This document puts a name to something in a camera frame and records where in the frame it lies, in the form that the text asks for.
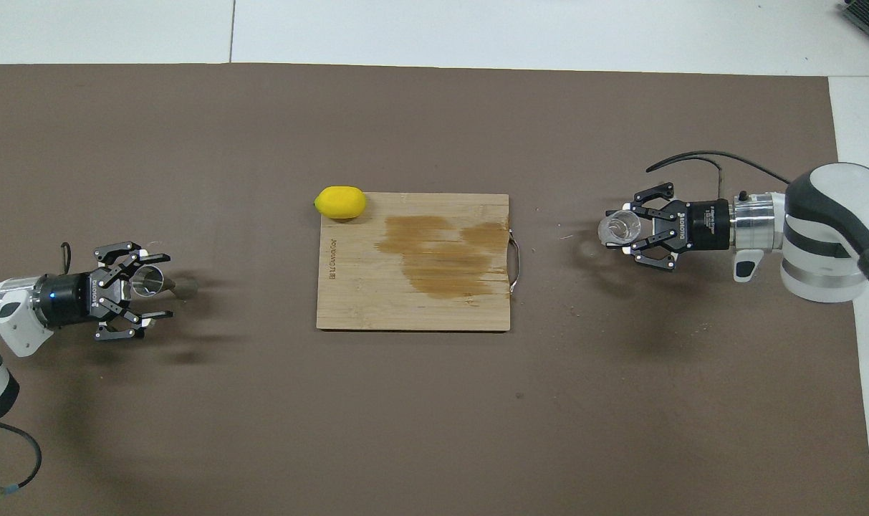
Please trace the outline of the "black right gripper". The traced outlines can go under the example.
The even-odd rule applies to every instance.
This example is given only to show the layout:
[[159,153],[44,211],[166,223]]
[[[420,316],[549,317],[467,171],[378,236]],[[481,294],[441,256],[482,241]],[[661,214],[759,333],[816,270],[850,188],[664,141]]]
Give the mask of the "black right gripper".
[[[728,201],[685,202],[673,200],[674,195],[673,183],[661,183],[634,193],[630,202],[624,203],[620,209],[605,212],[607,218],[624,210],[638,218],[655,219],[653,235],[623,246],[624,254],[630,256],[634,264],[672,272],[676,268],[676,254],[730,248]],[[647,203],[659,199],[670,202],[663,208],[647,206]]]

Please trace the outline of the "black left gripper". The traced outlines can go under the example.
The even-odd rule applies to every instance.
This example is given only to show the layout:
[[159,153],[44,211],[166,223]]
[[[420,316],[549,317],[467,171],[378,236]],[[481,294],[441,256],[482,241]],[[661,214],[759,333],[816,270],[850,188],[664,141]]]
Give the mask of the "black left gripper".
[[[47,328],[97,321],[95,340],[142,339],[156,320],[173,317],[162,310],[136,314],[129,310],[129,280],[141,267],[171,261],[169,254],[151,254],[135,242],[119,242],[94,249],[101,267],[88,273],[46,274],[38,279],[38,320]],[[111,327],[117,319],[130,323],[125,330]]]

